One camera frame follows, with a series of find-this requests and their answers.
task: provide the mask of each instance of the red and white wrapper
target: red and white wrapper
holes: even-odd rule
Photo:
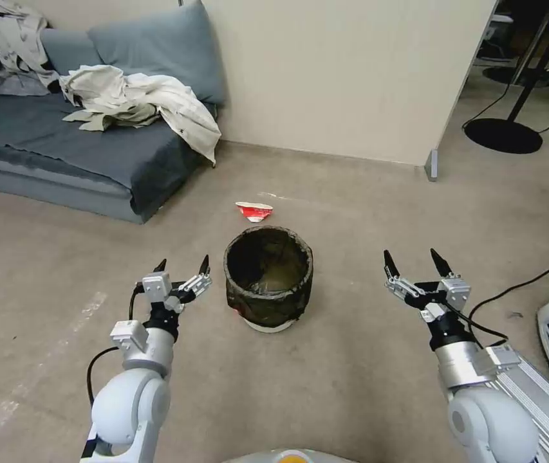
[[[268,217],[274,209],[272,206],[261,203],[239,202],[236,203],[236,206],[240,209],[242,215],[244,215],[249,221],[253,223],[261,222],[263,219]]]

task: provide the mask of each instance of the gray cushion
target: gray cushion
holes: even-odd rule
[[[49,61],[60,75],[68,75],[68,71],[76,70],[82,64],[103,64],[85,32],[45,29],[41,40]]]
[[[225,101],[220,56],[200,0],[135,21],[96,26],[88,35],[102,60],[127,75],[173,76],[203,102]]]

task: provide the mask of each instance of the dark trash bin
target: dark trash bin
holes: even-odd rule
[[[227,303],[249,326],[278,332],[304,313],[313,284],[313,252],[278,226],[249,228],[225,250]]]

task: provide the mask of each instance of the white tape mark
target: white tape mark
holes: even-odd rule
[[[11,392],[10,398],[2,401],[0,404],[0,429],[12,418],[16,409],[19,407],[19,400],[24,399],[30,391],[45,376],[50,366],[56,363],[56,357],[62,355],[71,341],[77,336],[77,333],[85,326],[90,318],[96,313],[100,306],[105,302],[107,295],[105,293],[96,293],[88,304],[81,310],[78,317],[70,325],[68,335],[60,339],[55,346],[50,349],[44,359],[31,371],[23,382],[19,383]]]
[[[270,197],[274,197],[276,199],[291,199],[293,201],[293,198],[287,198],[285,196],[278,196],[278,195],[275,195],[274,193],[268,193],[268,192],[260,192],[260,193],[258,193],[258,196],[270,196]]]

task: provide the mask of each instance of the black pole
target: black pole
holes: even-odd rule
[[[519,95],[517,102],[514,104],[514,107],[512,108],[512,111],[508,116],[508,121],[514,122],[514,120],[517,118],[517,116],[519,115],[519,112],[521,111],[521,108],[527,101],[527,98],[529,98],[532,90],[534,90],[536,82],[538,82],[538,80],[540,79],[540,76],[544,72],[544,69],[548,63],[549,63],[549,45],[547,45],[536,67],[533,70],[531,70],[530,78],[527,80],[525,87],[523,88],[523,91]]]

